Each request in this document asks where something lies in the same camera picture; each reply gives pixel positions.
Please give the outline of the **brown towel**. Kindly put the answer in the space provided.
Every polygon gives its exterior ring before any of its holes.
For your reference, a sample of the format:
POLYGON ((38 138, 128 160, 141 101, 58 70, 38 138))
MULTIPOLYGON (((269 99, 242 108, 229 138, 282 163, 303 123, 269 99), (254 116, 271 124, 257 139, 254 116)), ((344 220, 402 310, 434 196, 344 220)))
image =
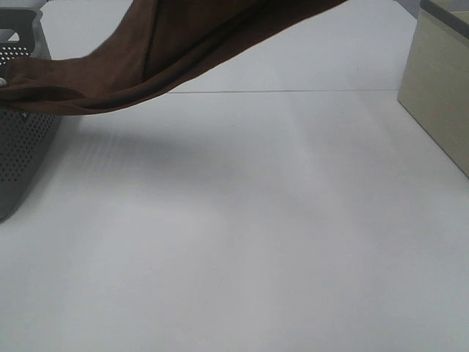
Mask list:
POLYGON ((337 0, 134 1, 113 34, 81 58, 12 60, 4 108, 65 116, 161 96, 337 0))

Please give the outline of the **grey perforated plastic basket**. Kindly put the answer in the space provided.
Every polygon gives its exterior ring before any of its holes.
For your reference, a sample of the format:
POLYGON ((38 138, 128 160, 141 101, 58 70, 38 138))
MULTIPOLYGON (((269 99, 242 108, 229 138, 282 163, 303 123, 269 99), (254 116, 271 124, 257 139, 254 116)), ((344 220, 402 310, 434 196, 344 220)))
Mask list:
MULTIPOLYGON (((1 8, 1 87, 7 66, 24 57, 50 59, 40 10, 1 8)), ((18 208, 43 162, 62 117, 1 108, 1 220, 18 208)))

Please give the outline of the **beige fabric storage box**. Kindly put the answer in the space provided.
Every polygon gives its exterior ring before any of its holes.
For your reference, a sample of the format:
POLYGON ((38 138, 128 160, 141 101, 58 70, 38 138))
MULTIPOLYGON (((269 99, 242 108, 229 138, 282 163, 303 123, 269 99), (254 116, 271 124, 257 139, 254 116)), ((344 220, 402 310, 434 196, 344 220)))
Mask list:
POLYGON ((468 173, 468 2, 421 1, 398 101, 468 173))

